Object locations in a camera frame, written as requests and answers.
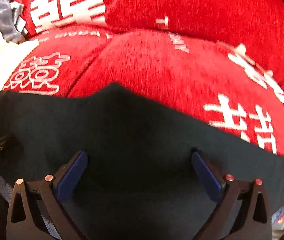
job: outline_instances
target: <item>fleece texture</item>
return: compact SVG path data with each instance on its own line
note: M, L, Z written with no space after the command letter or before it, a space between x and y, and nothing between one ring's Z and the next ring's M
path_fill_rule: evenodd
M116 32L164 29L187 36L246 45L247 55L284 89L282 0L16 0L30 36L71 22Z
M40 46L4 90L82 98L117 82L284 156L283 91L223 45L150 30L114 34L88 25L34 38Z

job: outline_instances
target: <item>copper rivet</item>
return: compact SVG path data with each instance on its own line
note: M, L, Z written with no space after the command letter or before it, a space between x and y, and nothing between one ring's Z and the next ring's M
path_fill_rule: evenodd
M18 184L18 185L21 185L22 182L23 182L23 179L18 179L18 180L17 180L17 184Z
M256 179L255 183L261 186L263 184L263 181L261 179Z
M45 181L51 181L51 180L53 180L53 176L52 175L46 175L44 179L45 179Z
M233 180L234 180L234 176L231 175L231 174L227 174L225 177L226 177L226 179L227 179L228 181L233 181Z

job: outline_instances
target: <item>black cloth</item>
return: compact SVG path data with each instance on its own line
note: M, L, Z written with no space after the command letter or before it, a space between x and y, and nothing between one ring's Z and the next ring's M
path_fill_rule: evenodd
M0 92L0 174L43 179L73 154L89 166L64 203L88 239L190 240L215 207L191 167L199 148L223 174L263 180L270 211L284 204L284 158L112 84L82 99ZM239 205L228 221L231 228Z

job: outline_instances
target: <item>white chinese character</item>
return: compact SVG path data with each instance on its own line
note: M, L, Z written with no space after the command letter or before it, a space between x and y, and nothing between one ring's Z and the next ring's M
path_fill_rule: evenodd
M275 143L275 137L273 136L273 134L271 134L270 138L262 138L260 135L258 135L257 138L258 138L258 145L261 149L265 148L266 143L271 143L272 152L276 154L276 143Z
M105 33L105 36L106 36L107 39L112 39L113 38L112 34Z
M69 37L76 36L76 35L78 35L78 32L70 32L70 33L68 33Z
M231 109L229 107L229 98L227 98L225 95L218 94L218 100L220 102L220 105L204 105L205 111L216 111L221 112L224 117L224 122L215 122L210 121L209 125L212 125L214 127L225 127L235 130L247 130L247 125L245 121L242 119L242 117L246 117L246 112L242 108L240 104L238 104L238 109ZM233 120L233 116L239 116L240 121L239 124L235 124Z
M167 30L169 28L169 18L167 16L164 17L164 19L156 19L156 23L158 25L161 24L161 26L159 27L162 30Z
M103 0L32 0L30 7L37 33L74 21L106 26Z
M79 31L80 36L88 35L89 33L89 31Z
M68 60L70 60L70 56L61 55L58 52L47 57L37 58L33 56L28 60L24 60L21 62L18 71L10 77L9 84L4 86L2 90L14 89L19 85L20 93L54 95L59 91L60 87L50 82L57 78L58 68ZM47 87L47 91L41 90L43 86Z
M273 132L273 127L271 125L271 117L268 112L266 112L266 116L263 115L261 106L256 105L255 110L257 114L249 114L249 118L259 120L261 123L261 127L254 127L255 132Z
M92 36L92 35L96 35L96 36L98 36L98 37L101 37L99 31L90 32L90 36Z
M241 138L242 140L246 141L246 142L250 142L250 141L251 141L251 140L250 140L250 137L247 136L246 133L243 132L243 131L241 132L240 138Z
M172 44L174 45L175 49L179 49L181 51L184 51L186 53L189 53L189 49L184 44L184 41L181 40L181 36L177 33L169 33L169 37L172 41Z
M59 38L66 37L66 36L67 36L67 33L59 33L59 34L55 35L54 38L59 39Z
M50 39L50 37L45 37L44 39L40 39L39 42L45 42L48 41Z
M263 88L267 88L265 80L261 74L259 74L249 63L247 63L242 57L239 55L233 55L229 53L229 60L236 63L237 65L244 68L245 73L248 75L250 79L252 79L255 83L259 84Z
M267 84L273 89L274 94L279 99L280 102L284 104L284 92L279 87L279 85L272 79L269 75L264 73L264 76L262 76L260 73L258 73L247 61L245 61L239 53L242 53L245 55L245 46L243 44L240 44L235 49L235 55L229 53L228 58L236 63L237 65L244 68L245 73L248 75L250 79L252 79L255 83L259 84L263 88L267 88ZM248 60L252 61L252 64L255 64L253 60L247 57Z

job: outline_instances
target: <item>blue clip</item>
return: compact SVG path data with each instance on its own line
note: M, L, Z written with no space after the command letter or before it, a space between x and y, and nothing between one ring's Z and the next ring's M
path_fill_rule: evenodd
M192 154L191 162L210 200L220 203L223 199L223 191L226 185L222 176L216 171L214 173L214 171L212 171L215 170L213 165L210 164L209 161L205 162L197 151Z
M81 151L76 159L70 161L70 167L67 169L65 175L56 185L56 199L61 203L71 198L75 186L78 184L86 166L88 165L88 155Z

